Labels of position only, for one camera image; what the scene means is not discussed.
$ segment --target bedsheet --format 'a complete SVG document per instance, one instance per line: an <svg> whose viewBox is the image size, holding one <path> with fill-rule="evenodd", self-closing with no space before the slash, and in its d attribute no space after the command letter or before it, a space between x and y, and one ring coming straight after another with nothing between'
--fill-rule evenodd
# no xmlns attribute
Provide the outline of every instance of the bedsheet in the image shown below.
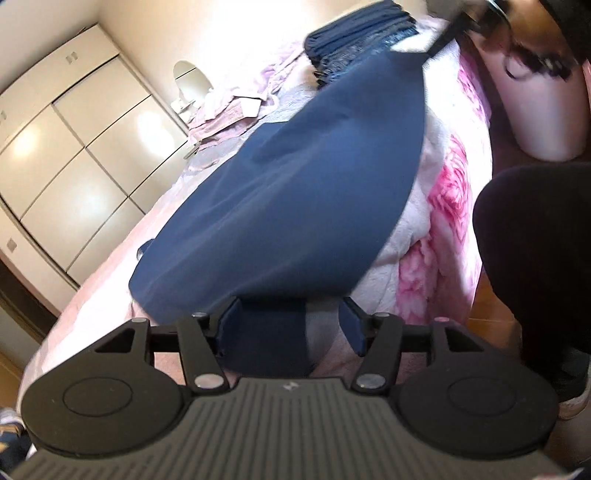
<svg viewBox="0 0 591 480"><path fill-rule="evenodd" d="M429 21L426 26L433 31L441 27L441 23L430 24ZM417 216L422 227L411 232L408 251L381 255L381 264L375 265L377 270L381 268L376 277L381 279L383 288L379 301L373 305L360 302L368 311L398 313L411 323L424 323L437 316L452 317L460 322L466 320L480 274L481 263L471 214L473 202L492 172L488 104L479 87L475 67L467 57L460 58L455 75L452 80L459 94L453 95L453 109L446 119L445 127L450 135L443 151L443 166L429 170L433 178L425 195L427 204ZM215 164L211 166L206 163L190 165L127 239L82 285L27 366L19 401L40 375L130 318L145 316L132 301L128 290L129 279L137 264L137 250L158 234L195 188L232 158L239 146L237 141L228 152L212 160ZM432 147L437 150L440 145ZM358 358L339 330L314 374L348 377L357 364ZM178 372L170 372L168 367L162 364L161 369L176 378Z"/></svg>

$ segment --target pink floral pattern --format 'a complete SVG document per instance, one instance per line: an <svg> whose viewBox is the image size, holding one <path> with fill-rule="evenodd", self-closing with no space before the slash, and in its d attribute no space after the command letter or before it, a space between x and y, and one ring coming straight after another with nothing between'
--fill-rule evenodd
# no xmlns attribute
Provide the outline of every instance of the pink floral pattern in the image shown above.
<svg viewBox="0 0 591 480"><path fill-rule="evenodd" d="M473 60L462 55L458 80L473 107L473 117L457 116L448 152L428 202L429 234L401 258L396 312L407 323L421 325L436 317L467 321L482 262L472 228L474 201L492 175L488 127L489 106ZM483 135L472 155L466 144L474 125Z"/></svg>

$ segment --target folded clothes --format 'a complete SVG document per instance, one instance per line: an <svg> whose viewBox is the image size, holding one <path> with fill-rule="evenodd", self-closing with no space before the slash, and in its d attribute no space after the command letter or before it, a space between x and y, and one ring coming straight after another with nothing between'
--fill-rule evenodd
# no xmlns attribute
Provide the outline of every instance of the folded clothes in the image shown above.
<svg viewBox="0 0 591 480"><path fill-rule="evenodd" d="M399 18L411 17L400 5L383 0L312 32L304 42L304 49L312 65L318 67L324 56L389 26Z"/></svg>
<svg viewBox="0 0 591 480"><path fill-rule="evenodd" d="M396 31L383 36L379 35L375 37L372 35L372 42L367 42L364 48L356 49L356 51L349 49L341 55L336 55L326 69L316 71L315 75L318 85L322 87L330 82L334 82L361 64L364 60L367 60L371 55L377 55L378 53L389 50L396 43L417 34L414 23L409 21L405 21L404 25L397 25L394 28L388 29L388 31L391 30Z"/></svg>
<svg viewBox="0 0 591 480"><path fill-rule="evenodd" d="M286 78L302 55L301 41L283 45L260 61L232 70L222 85L211 90L189 122L189 141L197 144L209 139L202 148L237 137L277 107L277 97ZM252 105L258 105L252 114Z"/></svg>
<svg viewBox="0 0 591 480"><path fill-rule="evenodd" d="M391 0L357 10L311 33L304 49L320 87L341 78L371 55L417 34L415 20Z"/></svg>

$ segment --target pink container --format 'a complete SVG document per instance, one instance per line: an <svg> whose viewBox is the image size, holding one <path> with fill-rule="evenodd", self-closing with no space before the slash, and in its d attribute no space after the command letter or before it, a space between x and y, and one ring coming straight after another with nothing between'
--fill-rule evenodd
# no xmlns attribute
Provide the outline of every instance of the pink container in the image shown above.
<svg viewBox="0 0 591 480"><path fill-rule="evenodd" d="M540 160L562 162L578 157L585 150L590 103L581 67L573 71L568 82L541 75L517 81L505 73L502 53L480 51L480 54L499 91L515 139L524 152ZM585 69L591 87L588 64ZM527 70L511 63L511 72L521 74Z"/></svg>

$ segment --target logo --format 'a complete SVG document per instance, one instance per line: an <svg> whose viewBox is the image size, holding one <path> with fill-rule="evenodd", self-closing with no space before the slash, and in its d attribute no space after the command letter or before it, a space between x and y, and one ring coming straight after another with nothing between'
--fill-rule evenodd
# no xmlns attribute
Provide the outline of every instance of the logo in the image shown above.
<svg viewBox="0 0 591 480"><path fill-rule="evenodd" d="M293 392L294 390L300 388L300 384L296 382L289 382L283 385L283 388L285 388L288 392Z"/></svg>

